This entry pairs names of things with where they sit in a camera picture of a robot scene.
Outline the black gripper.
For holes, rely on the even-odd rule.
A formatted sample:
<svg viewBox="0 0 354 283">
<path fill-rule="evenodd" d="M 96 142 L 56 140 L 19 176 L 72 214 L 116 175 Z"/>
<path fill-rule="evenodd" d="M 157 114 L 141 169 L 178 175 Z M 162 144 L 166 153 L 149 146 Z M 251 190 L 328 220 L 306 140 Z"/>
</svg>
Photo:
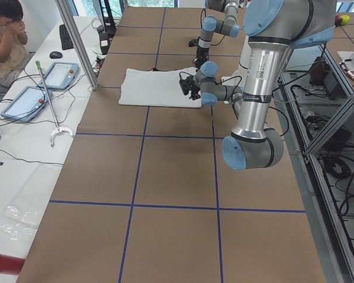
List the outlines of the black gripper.
<svg viewBox="0 0 354 283">
<path fill-rule="evenodd" d="M 209 57 L 209 47 L 197 46 L 196 58 L 192 60 L 192 63 L 196 68 L 200 68 L 203 64 L 203 59 L 208 59 Z"/>
<path fill-rule="evenodd" d="M 201 98 L 201 95 L 200 95 L 199 83 L 197 83 L 196 81 L 192 80 L 190 82 L 190 96 L 189 96 L 189 99 L 197 100 L 197 99 L 200 99 L 200 98 Z"/>
</svg>

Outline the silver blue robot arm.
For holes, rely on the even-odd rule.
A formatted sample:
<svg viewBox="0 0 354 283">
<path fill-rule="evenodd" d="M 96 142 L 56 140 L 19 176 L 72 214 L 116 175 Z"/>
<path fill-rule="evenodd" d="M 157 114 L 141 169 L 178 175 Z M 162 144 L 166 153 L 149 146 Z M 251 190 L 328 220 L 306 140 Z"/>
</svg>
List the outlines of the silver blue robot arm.
<svg viewBox="0 0 354 283">
<path fill-rule="evenodd" d="M 213 105 L 227 101 L 238 122 L 222 141 L 222 156 L 235 170 L 270 167 L 283 156 L 280 135 L 266 123 L 273 87 L 293 50 L 328 42 L 335 30 L 335 1 L 251 1 L 242 25 L 237 24 L 239 1 L 207 1 L 225 14 L 202 22 L 195 58 L 196 73 L 180 79 L 184 95 Z M 214 34 L 236 37 L 244 31 L 250 47 L 246 75 L 234 85 L 215 80 L 216 63 L 208 59 Z"/>
<path fill-rule="evenodd" d="M 209 59 L 209 49 L 212 46 L 214 34 L 236 38 L 240 26 L 237 23 L 237 14 L 240 8 L 246 8 L 248 1 L 205 1 L 205 7 L 225 14 L 224 19 L 207 15 L 201 22 L 201 33 L 195 40 L 190 40 L 189 46 L 196 46 L 196 57 L 192 60 L 196 68 L 200 68 Z"/>
</svg>

